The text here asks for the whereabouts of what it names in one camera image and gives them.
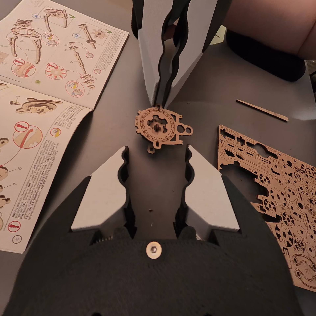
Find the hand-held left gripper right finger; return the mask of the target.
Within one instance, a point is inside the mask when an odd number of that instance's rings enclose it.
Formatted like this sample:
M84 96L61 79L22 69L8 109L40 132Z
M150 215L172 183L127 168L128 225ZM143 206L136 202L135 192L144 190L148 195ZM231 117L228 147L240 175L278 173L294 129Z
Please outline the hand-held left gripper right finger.
M176 236L186 226L193 227L202 240L213 229L237 232L239 224L220 172L191 145L186 148L185 162L188 183L175 217Z

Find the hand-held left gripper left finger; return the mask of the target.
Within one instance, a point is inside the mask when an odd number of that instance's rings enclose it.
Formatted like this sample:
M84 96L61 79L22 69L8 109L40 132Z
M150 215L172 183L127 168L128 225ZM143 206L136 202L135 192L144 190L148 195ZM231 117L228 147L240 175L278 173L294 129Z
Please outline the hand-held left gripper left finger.
M135 215L125 182L128 178L129 148L123 146L92 173L71 226L72 231L98 229L104 237L125 227L134 238Z

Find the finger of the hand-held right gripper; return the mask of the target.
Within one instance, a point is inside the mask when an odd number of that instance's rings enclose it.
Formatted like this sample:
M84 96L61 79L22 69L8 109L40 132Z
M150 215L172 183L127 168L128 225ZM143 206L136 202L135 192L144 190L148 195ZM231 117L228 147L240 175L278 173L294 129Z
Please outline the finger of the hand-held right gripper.
M204 42L211 24L217 0L192 0L178 18L184 19L184 36L175 46L169 75L161 88L161 104L164 108L173 101L196 66L203 52Z
M156 105L161 83L160 62L164 54L162 29L168 21L172 0L145 0L142 27L138 31L145 86L151 105Z

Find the small wooden hub assembly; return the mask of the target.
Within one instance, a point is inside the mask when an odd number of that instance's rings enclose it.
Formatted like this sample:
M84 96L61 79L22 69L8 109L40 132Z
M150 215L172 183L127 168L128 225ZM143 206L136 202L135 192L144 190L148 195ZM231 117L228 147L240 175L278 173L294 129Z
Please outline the small wooden hub assembly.
M148 116L147 131L152 142L148 145L148 153L155 153L156 149L161 149L166 145L170 136L171 124L166 118L160 118L159 115Z

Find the wooden ring plate part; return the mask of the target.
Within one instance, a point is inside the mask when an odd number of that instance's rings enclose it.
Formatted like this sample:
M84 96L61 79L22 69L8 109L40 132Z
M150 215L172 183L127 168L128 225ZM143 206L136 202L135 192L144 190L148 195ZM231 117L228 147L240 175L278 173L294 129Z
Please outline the wooden ring plate part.
M166 120L168 120L171 124L170 136L168 137L166 145L183 144L183 141L180 140L179 137L192 135L193 128L180 122L180 120L182 119L182 115L164 109L161 105L156 105L155 107L151 107L145 110L139 110L135 119L135 127L137 128L136 132L138 134L141 134L148 141L152 142L153 139L150 140L148 135L147 117L151 115L156 115L156 113L157 115L159 115L160 118L166 118Z

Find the person's right forearm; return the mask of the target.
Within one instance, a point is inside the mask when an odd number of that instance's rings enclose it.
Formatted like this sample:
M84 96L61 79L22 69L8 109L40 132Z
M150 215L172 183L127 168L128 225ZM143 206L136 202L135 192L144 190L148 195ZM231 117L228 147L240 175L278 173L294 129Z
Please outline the person's right forearm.
M223 25L273 49L316 58L315 0L233 0Z

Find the laser-cut wooden parts sheet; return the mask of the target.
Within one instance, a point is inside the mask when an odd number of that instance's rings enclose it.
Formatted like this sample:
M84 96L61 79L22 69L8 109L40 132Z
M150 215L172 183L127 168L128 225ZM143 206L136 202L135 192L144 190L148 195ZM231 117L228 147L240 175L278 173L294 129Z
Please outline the laser-cut wooden parts sheet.
M235 163L267 190L251 204L268 216L294 285L315 292L315 167L219 125L218 169Z

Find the assembly instruction booklet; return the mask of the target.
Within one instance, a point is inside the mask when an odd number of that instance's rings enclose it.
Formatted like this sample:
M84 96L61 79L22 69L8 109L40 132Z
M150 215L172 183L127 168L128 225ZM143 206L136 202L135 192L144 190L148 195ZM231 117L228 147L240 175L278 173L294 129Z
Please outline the assembly instruction booklet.
M23 253L65 149L129 33L53 1L0 23L0 249Z

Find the flat wooden stick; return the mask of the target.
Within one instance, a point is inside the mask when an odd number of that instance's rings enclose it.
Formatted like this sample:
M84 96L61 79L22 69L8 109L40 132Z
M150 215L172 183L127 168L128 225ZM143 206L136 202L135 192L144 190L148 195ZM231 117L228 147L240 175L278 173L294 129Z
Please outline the flat wooden stick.
M262 108L262 107L253 105L253 104L251 104L251 103L248 103L248 102L245 102L245 101L242 101L242 100L239 100L239 99L237 99L236 102L238 102L238 103L240 103L240 104L243 104L243 105L246 105L246 106L248 106L248 107L251 107L251 108L253 108L253 109L256 109L256 110L258 110L258 111L260 111L260 112L266 113L266 114L268 114L268 115L270 115L270 116L276 117L276 118L278 118L278 119L280 119L280 120L282 120L282 121L286 121L286 122L289 121L288 117L286 117L286 116L284 116L284 115L281 115L281 114L278 114L278 113L275 113L275 112L273 112L273 111L271 111L271 110L264 109L264 108Z

